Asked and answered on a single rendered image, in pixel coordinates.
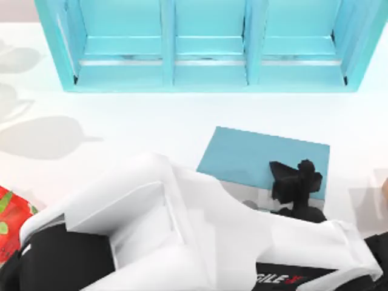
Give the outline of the blue book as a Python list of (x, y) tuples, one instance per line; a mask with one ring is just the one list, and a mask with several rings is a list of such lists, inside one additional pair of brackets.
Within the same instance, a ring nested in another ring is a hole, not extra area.
[(279, 202), (271, 198), (274, 177), (272, 161), (291, 168), (305, 159), (322, 174), (320, 189), (310, 196), (310, 205), (323, 209), (326, 195), (330, 147), (326, 144), (217, 127), (197, 171), (227, 184), (240, 201), (251, 200), (262, 209), (274, 210)]

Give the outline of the light blue rack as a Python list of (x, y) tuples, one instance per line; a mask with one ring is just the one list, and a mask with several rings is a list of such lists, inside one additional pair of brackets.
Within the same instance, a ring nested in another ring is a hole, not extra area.
[(388, 0), (35, 0), (67, 92), (355, 92)]

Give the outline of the red and green book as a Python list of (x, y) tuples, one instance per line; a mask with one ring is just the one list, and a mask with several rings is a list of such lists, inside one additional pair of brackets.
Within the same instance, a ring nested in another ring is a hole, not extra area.
[(35, 206), (0, 186), (0, 268), (20, 249), (20, 228), (36, 213)]

